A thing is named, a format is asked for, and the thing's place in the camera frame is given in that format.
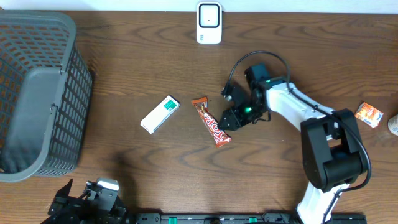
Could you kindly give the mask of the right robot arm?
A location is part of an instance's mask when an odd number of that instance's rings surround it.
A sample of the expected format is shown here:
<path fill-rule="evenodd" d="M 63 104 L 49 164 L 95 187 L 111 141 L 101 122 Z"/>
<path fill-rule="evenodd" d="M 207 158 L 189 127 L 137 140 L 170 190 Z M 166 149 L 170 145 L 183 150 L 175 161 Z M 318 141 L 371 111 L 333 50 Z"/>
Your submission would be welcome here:
<path fill-rule="evenodd" d="M 344 192 L 361 174 L 371 175 L 371 163 L 360 138 L 354 114 L 318 104 L 296 89 L 288 78 L 272 78 L 265 65 L 249 67 L 244 75 L 250 94 L 227 81 L 222 95 L 233 102 L 224 110 L 218 127 L 236 131 L 275 112 L 298 129 L 301 135 L 303 169 L 309 180 L 303 200 L 296 208 L 300 223 L 330 223 L 331 211 Z"/>

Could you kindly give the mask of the orange small snack packet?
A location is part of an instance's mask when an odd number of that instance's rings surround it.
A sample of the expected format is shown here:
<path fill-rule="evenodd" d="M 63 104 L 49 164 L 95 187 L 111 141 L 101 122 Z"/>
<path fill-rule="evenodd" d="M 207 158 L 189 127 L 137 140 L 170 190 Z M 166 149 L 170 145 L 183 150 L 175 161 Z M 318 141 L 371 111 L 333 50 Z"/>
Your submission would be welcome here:
<path fill-rule="evenodd" d="M 363 121 L 372 128 L 379 125 L 384 113 L 377 108 L 363 102 L 360 104 L 358 110 L 355 112 L 355 117 Z"/>

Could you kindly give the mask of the red Top chocolate bar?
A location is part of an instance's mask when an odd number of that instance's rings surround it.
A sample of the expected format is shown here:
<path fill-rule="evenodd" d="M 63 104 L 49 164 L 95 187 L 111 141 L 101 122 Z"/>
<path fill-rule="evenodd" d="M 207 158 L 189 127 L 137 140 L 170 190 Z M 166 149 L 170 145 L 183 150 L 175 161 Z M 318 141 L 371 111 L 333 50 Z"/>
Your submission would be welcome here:
<path fill-rule="evenodd" d="M 206 96 L 192 100 L 191 104 L 195 107 L 209 133 L 215 140 L 216 147 L 224 146 L 232 141 L 231 137 L 218 127 L 217 120 L 208 111 L 208 98 Z"/>

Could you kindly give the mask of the white green box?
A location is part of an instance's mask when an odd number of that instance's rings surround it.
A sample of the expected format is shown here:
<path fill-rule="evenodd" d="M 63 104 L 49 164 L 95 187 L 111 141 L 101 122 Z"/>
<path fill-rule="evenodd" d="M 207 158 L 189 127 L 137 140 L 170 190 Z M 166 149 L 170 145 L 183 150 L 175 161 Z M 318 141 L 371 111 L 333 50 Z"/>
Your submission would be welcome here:
<path fill-rule="evenodd" d="M 171 95 L 167 95 L 142 121 L 143 127 L 149 134 L 153 134 L 165 120 L 180 108 L 180 103 Z"/>

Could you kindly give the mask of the green lid jar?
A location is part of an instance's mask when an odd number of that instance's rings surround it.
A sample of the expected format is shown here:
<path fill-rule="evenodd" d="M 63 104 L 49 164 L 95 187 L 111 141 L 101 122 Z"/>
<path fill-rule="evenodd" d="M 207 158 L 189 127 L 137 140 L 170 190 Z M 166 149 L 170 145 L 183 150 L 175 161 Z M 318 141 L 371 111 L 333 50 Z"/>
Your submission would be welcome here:
<path fill-rule="evenodd" d="M 387 126 L 392 134 L 398 135 L 398 114 L 389 119 Z"/>

